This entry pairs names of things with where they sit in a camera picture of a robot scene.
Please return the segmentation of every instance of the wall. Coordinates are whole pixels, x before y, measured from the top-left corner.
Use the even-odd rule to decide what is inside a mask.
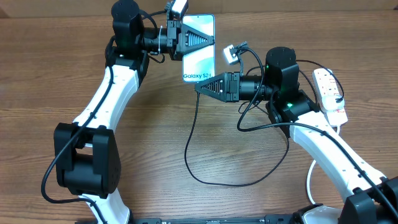
[[[116,0],[0,0],[0,17],[110,15]],[[147,12],[161,10],[164,0],[136,0]],[[393,9],[397,0],[189,0],[189,13],[264,11],[343,11]]]

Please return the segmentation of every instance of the smartphone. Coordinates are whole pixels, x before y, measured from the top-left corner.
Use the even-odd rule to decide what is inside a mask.
[[[215,37],[215,18],[211,14],[186,15],[182,19],[186,24],[204,34]],[[182,80],[200,82],[215,75],[215,45],[186,54],[182,58]]]

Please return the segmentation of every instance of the tabletop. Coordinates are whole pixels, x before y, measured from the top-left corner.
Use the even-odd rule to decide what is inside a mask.
[[[398,12],[270,12],[217,14],[216,73],[237,71],[221,50],[247,41],[265,60],[269,49],[295,49],[298,59],[331,68],[345,91],[348,123],[343,139],[373,167],[398,175]],[[155,17],[158,25],[163,16]],[[91,100],[104,74],[111,17],[0,20],[0,223],[73,223],[93,218],[85,203],[53,205],[40,194],[54,157],[53,131],[71,123]],[[245,70],[256,66],[244,55]],[[311,75],[317,67],[300,63]],[[204,185],[190,177],[183,152],[192,127],[196,93],[182,81],[181,62],[150,62],[116,130],[122,163],[118,189],[135,217],[258,217],[292,213],[310,204],[305,178],[309,154],[290,140],[287,157],[268,178],[250,187]],[[313,97],[308,83],[300,87]],[[280,129],[240,133],[240,103],[202,96],[188,150],[195,175],[209,182],[244,184],[261,178],[285,152]],[[251,110],[244,126],[269,123]],[[56,199],[73,198],[47,182]],[[316,202],[342,207],[341,197],[316,166]]]

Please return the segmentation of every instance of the wooden surface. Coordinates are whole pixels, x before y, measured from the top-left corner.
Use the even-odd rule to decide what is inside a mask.
[[[164,21],[156,18],[158,24]],[[84,203],[52,205],[40,194],[53,159],[53,131],[88,104],[103,78],[110,17],[0,20],[0,223],[73,223],[92,218]],[[273,12],[216,15],[217,73],[227,67],[221,49],[244,40],[265,60],[275,46],[333,69],[346,93],[349,122],[341,135],[388,177],[398,175],[398,13]],[[244,55],[245,70],[256,66]],[[290,143],[285,161],[266,180],[245,188],[193,180],[183,161],[196,94],[181,81],[181,63],[151,62],[140,90],[127,104],[116,140],[122,162],[119,191],[136,217],[254,217],[292,213],[309,205],[305,178],[311,157]],[[300,64],[308,75],[316,67]],[[301,87],[312,96],[306,81]],[[202,180],[243,184],[262,177],[285,151],[279,129],[236,130],[240,103],[201,97],[188,152]],[[252,110],[245,126],[266,124]],[[317,167],[314,199],[340,207],[340,196]],[[53,198],[73,197],[53,173]]]
[[[167,0],[135,0],[148,13]],[[0,0],[0,17],[108,16],[116,0]],[[189,0],[189,13],[392,10],[397,0]]]

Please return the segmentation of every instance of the white power strip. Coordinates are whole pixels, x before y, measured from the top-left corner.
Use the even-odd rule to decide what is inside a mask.
[[[335,78],[323,68],[314,70],[312,78],[317,89],[318,101],[330,126],[337,127],[346,123],[348,118],[344,109],[345,101],[336,103],[340,93],[337,89]]]

